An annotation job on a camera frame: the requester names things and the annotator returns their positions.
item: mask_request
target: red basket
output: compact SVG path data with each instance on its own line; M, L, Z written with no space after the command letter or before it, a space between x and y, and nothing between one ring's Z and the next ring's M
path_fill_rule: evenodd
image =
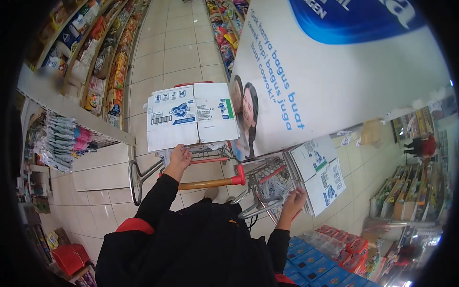
M51 253L59 268L69 276L83 268L89 260L84 247L75 243L59 246L51 250Z

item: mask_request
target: stacked boxes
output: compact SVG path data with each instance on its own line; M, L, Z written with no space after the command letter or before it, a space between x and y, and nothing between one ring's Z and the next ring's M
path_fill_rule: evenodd
M284 275L299 286L378 287L363 277L349 273L338 266L337 262L298 237L292 237L289 241L287 259Z

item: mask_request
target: barcode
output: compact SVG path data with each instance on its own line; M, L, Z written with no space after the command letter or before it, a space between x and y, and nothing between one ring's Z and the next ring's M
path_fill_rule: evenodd
M154 118L151 120L151 124L160 124L160 123L165 123L172 121L172 116L165 116L165 117L160 117L160 118Z

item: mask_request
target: blue logo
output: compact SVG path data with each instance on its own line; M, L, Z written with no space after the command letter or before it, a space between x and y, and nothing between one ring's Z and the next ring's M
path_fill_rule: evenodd
M190 108L188 107L188 105L183 103L178 107L173 107L169 111L169 114L174 114L176 117L183 118L186 115L186 113L189 111L190 111Z
M330 45L386 39L419 29L425 21L414 0L289 0L303 32Z
M220 104L218 105L218 107L220 108L220 110L222 111L222 113L224 113L224 112L225 112L225 110L226 110L226 107L225 107L225 105L224 105L224 104L220 103Z

